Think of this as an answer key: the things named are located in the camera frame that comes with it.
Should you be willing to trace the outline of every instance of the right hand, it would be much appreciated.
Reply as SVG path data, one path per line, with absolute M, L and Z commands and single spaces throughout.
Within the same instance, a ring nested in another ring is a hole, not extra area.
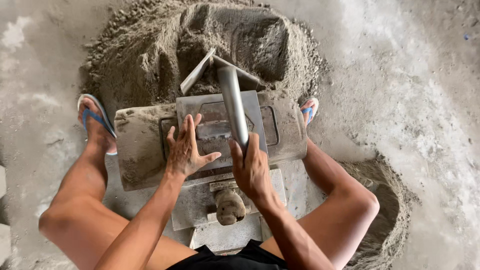
M 268 172 L 268 156 L 259 148 L 259 137 L 249 134 L 248 149 L 243 158 L 235 140 L 228 142 L 233 158 L 233 176 L 239 188 L 258 206 L 276 196 Z

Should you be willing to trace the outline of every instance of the person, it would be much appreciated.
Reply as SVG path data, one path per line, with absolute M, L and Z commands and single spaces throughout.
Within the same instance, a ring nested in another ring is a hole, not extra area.
M 317 107 L 314 99 L 301 107 L 305 126 Z M 200 119 L 201 115 L 195 119 L 187 115 L 177 140 L 171 128 L 165 174 L 151 199 L 129 222 L 102 204 L 108 179 L 105 154 L 116 152 L 116 142 L 98 100 L 82 97 L 78 120 L 86 128 L 88 142 L 41 215 L 40 232 L 80 270 L 343 268 L 379 204 L 374 194 L 308 138 L 302 160 L 305 170 L 328 195 L 311 213 L 297 221 L 289 214 L 270 183 L 268 157 L 259 149 L 258 135 L 250 134 L 245 159 L 239 145 L 230 141 L 233 175 L 265 217 L 273 237 L 263 243 L 251 240 L 236 255 L 215 256 L 206 246 L 193 250 L 162 235 L 185 178 L 219 157 L 219 153 L 199 156 L 195 127 Z

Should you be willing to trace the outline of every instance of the metal lever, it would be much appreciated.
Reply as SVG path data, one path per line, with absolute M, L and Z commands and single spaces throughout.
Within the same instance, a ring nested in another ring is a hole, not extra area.
M 233 66 L 217 69 L 223 102 L 227 109 L 233 138 L 238 142 L 245 156 L 248 147 L 248 127 L 240 96 L 237 69 Z

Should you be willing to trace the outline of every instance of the left hand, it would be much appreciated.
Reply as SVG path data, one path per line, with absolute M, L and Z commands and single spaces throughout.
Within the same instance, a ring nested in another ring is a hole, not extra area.
M 173 138 L 175 127 L 172 126 L 170 128 L 167 135 L 170 155 L 167 160 L 166 172 L 181 174 L 187 177 L 222 155 L 219 152 L 210 153 L 206 156 L 200 156 L 198 154 L 195 128 L 201 119 L 201 114 L 197 114 L 195 121 L 190 114 L 187 115 L 180 127 L 177 141 Z

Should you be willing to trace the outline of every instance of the dusty floor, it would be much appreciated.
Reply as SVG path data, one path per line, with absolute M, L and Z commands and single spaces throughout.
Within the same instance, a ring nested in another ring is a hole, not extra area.
M 393 269 L 480 269 L 480 2 L 270 3 L 310 22 L 333 66 L 309 136 L 338 160 L 371 158 L 378 150 L 421 200 Z M 75 106 L 86 56 L 81 44 L 106 23 L 109 6 L 123 5 L 0 3 L 0 163 L 8 186 L 1 203 L 12 226 L 12 269 L 75 268 L 38 233 L 37 220 L 85 144 Z M 301 217 L 318 190 L 301 162 L 281 169 L 288 208 Z M 115 158 L 108 172 L 105 204 L 132 217 L 153 190 L 125 193 Z M 167 231 L 185 241 L 185 234 Z

